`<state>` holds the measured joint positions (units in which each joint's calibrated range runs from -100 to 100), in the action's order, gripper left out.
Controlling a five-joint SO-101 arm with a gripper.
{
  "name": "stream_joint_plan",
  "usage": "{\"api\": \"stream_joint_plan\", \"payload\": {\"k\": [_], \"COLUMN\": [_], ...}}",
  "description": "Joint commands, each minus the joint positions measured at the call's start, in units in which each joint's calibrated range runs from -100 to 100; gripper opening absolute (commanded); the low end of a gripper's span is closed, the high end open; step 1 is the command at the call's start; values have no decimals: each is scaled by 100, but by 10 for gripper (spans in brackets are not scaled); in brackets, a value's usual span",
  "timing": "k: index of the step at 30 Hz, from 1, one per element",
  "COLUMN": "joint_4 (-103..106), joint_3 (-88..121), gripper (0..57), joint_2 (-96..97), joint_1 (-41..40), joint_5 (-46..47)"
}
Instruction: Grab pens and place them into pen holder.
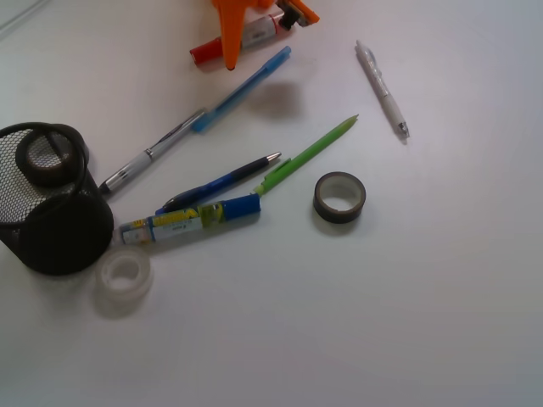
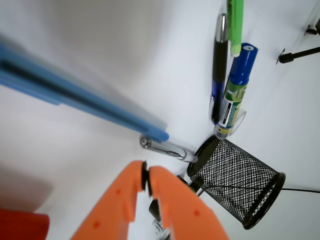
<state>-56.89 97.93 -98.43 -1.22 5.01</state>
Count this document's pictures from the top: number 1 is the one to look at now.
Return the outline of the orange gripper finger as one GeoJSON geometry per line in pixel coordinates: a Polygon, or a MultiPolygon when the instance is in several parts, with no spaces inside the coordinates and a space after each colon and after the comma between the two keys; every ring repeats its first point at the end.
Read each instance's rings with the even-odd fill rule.
{"type": "Polygon", "coordinates": [[[240,53],[247,8],[268,9],[273,0],[213,0],[221,26],[221,44],[224,64],[234,70],[240,53]]]}

